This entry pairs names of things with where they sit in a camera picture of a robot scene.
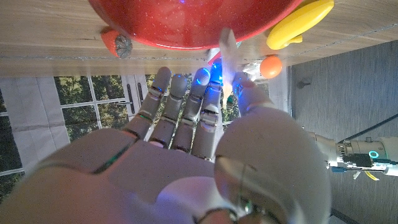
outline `red bowl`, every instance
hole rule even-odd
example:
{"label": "red bowl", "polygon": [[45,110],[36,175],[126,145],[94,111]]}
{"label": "red bowl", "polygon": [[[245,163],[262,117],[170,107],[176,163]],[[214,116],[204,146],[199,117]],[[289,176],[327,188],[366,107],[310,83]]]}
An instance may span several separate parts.
{"label": "red bowl", "polygon": [[237,41],[264,32],[302,0],[88,0],[98,15],[123,35],[174,50],[218,46],[222,28]]}

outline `gray wall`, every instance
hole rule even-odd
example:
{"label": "gray wall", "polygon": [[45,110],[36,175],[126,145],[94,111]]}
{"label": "gray wall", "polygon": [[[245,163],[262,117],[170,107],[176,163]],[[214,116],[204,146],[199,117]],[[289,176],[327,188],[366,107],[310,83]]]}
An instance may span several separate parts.
{"label": "gray wall", "polygon": [[[314,60],[292,67],[297,121],[307,131],[340,141],[398,113],[398,41]],[[398,136],[395,119],[366,136]],[[398,177],[352,173],[330,174],[333,208],[353,220],[398,222]]]}

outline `white curtain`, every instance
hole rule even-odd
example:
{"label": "white curtain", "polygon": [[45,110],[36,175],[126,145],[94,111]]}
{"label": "white curtain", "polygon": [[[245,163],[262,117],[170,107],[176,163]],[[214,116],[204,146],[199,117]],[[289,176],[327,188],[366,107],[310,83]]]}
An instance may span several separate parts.
{"label": "white curtain", "polygon": [[0,90],[25,172],[69,143],[53,77],[0,78]]}

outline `robot finger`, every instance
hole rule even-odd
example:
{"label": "robot finger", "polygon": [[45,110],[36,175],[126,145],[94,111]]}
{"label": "robot finger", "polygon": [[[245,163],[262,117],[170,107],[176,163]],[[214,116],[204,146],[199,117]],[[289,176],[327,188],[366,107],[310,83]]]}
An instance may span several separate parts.
{"label": "robot finger", "polygon": [[210,72],[210,81],[200,111],[200,120],[193,139],[192,154],[212,160],[215,153],[215,137],[221,113],[222,68],[221,60],[215,60]]}
{"label": "robot finger", "polygon": [[181,74],[174,75],[164,111],[149,138],[152,144],[165,149],[169,148],[186,90],[187,79]]}
{"label": "robot finger", "polygon": [[138,139],[144,139],[148,129],[154,122],[154,118],[160,101],[170,83],[171,71],[167,67],[158,70],[152,86],[148,90],[148,94],[135,117],[125,125],[123,131],[133,134]]}
{"label": "robot finger", "polygon": [[175,132],[171,149],[190,153],[193,130],[197,123],[200,106],[209,80],[210,72],[207,69],[200,68],[197,70],[192,80],[191,90],[185,103],[181,122]]}

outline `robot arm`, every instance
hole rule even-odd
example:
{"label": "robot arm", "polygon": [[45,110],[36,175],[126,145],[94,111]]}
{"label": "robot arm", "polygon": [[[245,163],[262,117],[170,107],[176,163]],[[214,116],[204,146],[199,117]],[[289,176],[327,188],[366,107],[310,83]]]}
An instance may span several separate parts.
{"label": "robot arm", "polygon": [[332,172],[376,171],[398,176],[398,138],[383,137],[377,141],[347,141],[335,143],[315,133],[309,133],[324,155]]}

